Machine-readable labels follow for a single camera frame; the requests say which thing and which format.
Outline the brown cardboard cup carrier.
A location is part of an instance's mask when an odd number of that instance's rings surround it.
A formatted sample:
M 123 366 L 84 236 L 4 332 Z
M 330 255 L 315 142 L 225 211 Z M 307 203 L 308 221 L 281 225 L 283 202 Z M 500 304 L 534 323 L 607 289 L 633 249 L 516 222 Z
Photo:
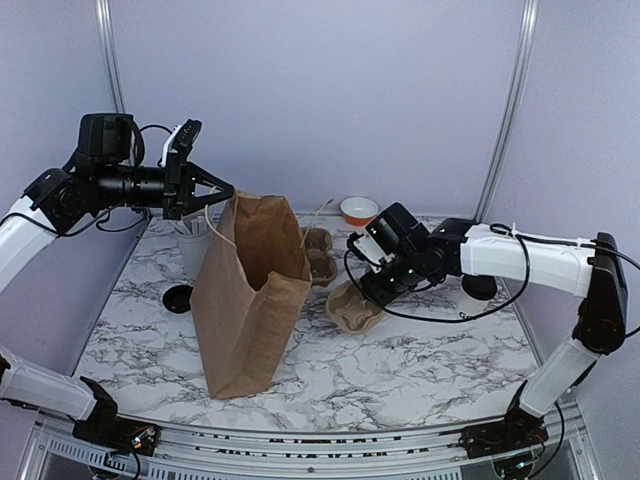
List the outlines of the brown cardboard cup carrier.
M 350 334 L 371 330 L 385 316 L 385 312 L 366 300 L 351 281 L 345 281 L 328 295 L 325 313 L 336 326 Z

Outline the brown paper bag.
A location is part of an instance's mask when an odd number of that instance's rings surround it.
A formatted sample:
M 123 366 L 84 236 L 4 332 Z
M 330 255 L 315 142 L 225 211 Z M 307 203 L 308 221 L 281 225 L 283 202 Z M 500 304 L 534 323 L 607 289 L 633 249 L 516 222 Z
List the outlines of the brown paper bag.
M 190 299 L 211 398 L 270 388 L 312 286 L 305 240 L 283 196 L 225 206 Z

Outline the white paper coffee cup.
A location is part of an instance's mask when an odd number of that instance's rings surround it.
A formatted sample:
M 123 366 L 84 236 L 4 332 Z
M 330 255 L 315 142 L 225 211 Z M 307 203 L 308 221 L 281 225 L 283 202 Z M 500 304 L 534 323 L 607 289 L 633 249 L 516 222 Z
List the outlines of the white paper coffee cup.
M 461 320 L 482 318 L 488 309 L 489 300 L 479 300 L 473 297 L 463 297 L 458 301 L 457 312 Z

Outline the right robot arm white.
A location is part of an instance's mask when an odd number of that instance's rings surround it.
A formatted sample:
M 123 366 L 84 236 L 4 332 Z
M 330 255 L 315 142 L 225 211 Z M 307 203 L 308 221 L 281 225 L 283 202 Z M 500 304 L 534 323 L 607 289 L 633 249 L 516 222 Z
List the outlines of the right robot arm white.
M 437 285 L 449 276 L 517 280 L 581 298 L 572 332 L 514 397 L 495 438 L 515 448 L 534 431 L 553 404 L 582 380 L 603 355 L 626 337 L 628 291 L 615 238 L 593 240 L 530 236 L 502 224 L 448 218 L 434 230 L 394 203 L 347 248 L 369 269 L 357 288 L 380 309 L 420 283 Z

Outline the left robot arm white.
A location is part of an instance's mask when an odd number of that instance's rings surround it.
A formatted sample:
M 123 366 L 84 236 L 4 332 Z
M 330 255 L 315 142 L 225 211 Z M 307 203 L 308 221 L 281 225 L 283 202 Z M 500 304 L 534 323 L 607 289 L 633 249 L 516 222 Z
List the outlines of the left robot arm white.
M 98 239 L 103 221 L 119 209 L 148 217 L 160 210 L 178 220 L 227 200 L 233 187 L 190 161 L 202 129 L 199 120 L 176 126 L 156 166 L 144 163 L 143 130 L 133 115 L 90 113 L 81 118 L 68 161 L 38 175 L 1 219 L 1 295 L 24 301 L 31 326 L 47 334 L 72 316 L 86 327 L 81 303 L 91 307 L 115 283 L 129 240 Z

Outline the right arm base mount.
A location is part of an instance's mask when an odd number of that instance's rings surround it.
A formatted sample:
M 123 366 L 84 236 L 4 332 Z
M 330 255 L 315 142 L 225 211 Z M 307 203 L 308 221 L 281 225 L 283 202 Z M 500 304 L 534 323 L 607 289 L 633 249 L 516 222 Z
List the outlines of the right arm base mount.
M 542 444 L 549 438 L 543 423 L 542 417 L 523 410 L 516 396 L 501 420 L 463 428 L 458 445 L 475 459 Z

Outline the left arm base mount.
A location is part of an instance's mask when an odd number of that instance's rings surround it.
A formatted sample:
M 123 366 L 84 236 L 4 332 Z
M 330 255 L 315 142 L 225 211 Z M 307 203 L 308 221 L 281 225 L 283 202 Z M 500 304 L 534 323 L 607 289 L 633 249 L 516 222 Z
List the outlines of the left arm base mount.
M 73 436 L 114 448 L 120 453 L 132 450 L 137 454 L 152 456 L 159 436 L 159 426 L 120 416 L 117 403 L 98 382 L 84 376 L 80 380 L 91 390 L 96 403 L 86 419 L 73 420 Z

